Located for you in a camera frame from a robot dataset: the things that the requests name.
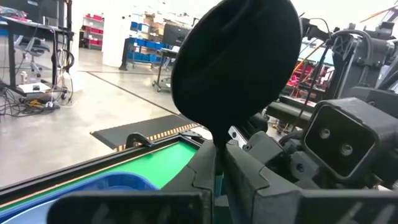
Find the black padded cushion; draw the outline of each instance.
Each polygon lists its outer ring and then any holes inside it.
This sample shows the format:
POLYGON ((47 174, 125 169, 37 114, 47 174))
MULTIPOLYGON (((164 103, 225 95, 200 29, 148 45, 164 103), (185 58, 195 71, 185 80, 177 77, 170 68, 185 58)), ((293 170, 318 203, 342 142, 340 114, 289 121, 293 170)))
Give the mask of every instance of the black padded cushion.
POLYGON ((225 0, 191 30, 172 71, 172 96, 216 139, 276 99, 301 47, 290 1, 225 0))

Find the black rubber mat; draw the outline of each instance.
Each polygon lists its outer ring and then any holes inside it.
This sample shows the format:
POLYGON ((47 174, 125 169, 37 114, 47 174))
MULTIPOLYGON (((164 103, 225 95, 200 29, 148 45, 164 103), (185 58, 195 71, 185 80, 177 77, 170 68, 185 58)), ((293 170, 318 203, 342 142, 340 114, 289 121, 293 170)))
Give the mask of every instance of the black rubber mat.
POLYGON ((118 150, 120 147, 123 148, 127 137, 131 133, 141 133, 144 136, 155 136, 155 139, 159 139, 158 136, 160 138, 166 137, 168 131, 175 130, 169 132, 169 134, 173 134, 176 131, 192 127, 189 126, 190 124, 194 124, 194 122, 184 118, 182 115, 168 115, 138 123, 94 131, 91 135, 111 149, 118 150))

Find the white wall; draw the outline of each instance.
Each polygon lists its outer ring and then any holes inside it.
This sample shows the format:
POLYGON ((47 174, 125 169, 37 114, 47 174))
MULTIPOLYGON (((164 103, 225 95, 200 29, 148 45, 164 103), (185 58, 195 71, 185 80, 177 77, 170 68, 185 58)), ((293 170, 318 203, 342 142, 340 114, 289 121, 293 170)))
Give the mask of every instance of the white wall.
MULTIPOLYGON (((393 6, 396 0, 378 0, 378 1, 363 1, 363 0, 291 0, 295 6, 297 13, 305 12, 304 17, 314 18, 321 17, 327 21, 330 29, 334 27, 347 27, 352 23, 367 18, 371 14, 381 11, 389 6, 393 6)), ((378 23, 376 19, 368 23, 378 23)), ((314 21, 315 25, 321 29, 325 27, 323 22, 314 21)))

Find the black floor line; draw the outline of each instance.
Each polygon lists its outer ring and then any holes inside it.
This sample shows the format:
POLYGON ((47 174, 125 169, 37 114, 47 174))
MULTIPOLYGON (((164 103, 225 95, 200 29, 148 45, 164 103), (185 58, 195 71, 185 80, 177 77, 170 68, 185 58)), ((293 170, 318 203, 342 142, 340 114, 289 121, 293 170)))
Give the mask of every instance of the black floor line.
POLYGON ((94 77, 96 77, 96 78, 99 79, 99 80, 102 80, 102 81, 104 81, 104 82, 106 82, 106 83, 108 83, 108 84, 110 84, 110 85, 112 85, 112 86, 115 86, 116 88, 119 88, 120 90, 125 91, 126 93, 129 93, 129 94, 131 94, 131 95, 133 95, 133 96, 135 96, 135 97, 138 97, 138 98, 140 98, 140 99, 142 99, 142 100, 144 100, 144 101, 146 101, 146 102, 148 102, 148 103, 150 103, 150 104, 152 104, 152 105, 154 105, 154 106, 157 106, 157 107, 160 108, 160 109, 166 110, 166 111, 169 112, 169 113, 172 113, 172 114, 174 114, 174 115, 177 115, 177 116, 178 116, 179 118, 181 118, 181 119, 185 119, 185 118, 182 118, 178 113, 173 112, 173 111, 171 111, 171 110, 169 110, 169 109, 167 109, 167 108, 164 108, 163 106, 160 106, 160 105, 158 105, 157 103, 152 102, 151 100, 145 99, 144 97, 142 97, 142 96, 140 96, 140 95, 137 95, 137 94, 135 94, 135 93, 133 93, 133 92, 131 92, 131 91, 129 91, 129 90, 127 90, 127 89, 121 87, 121 86, 118 86, 118 85, 116 85, 116 84, 113 84, 113 83, 111 83, 111 82, 105 80, 104 78, 101 78, 101 77, 99 77, 99 76, 97 76, 97 75, 92 74, 91 72, 87 72, 87 73, 90 74, 90 75, 92 75, 92 76, 94 76, 94 77))
POLYGON ((80 70, 79 72, 91 72, 91 73, 110 73, 110 74, 128 74, 128 75, 157 75, 157 73, 155 74, 150 74, 150 73, 143 73, 143 72, 124 72, 124 71, 120 71, 120 72, 104 72, 104 71, 84 71, 84 70, 80 70))

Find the metal bracket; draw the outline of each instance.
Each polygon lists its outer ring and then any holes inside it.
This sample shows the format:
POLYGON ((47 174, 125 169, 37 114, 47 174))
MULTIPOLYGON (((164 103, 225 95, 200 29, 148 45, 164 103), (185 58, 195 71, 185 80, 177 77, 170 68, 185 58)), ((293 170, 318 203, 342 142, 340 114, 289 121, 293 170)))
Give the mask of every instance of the metal bracket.
POLYGON ((148 140, 141 133, 131 133, 126 139, 126 149, 137 147, 137 146, 147 146, 151 147, 154 143, 148 140))

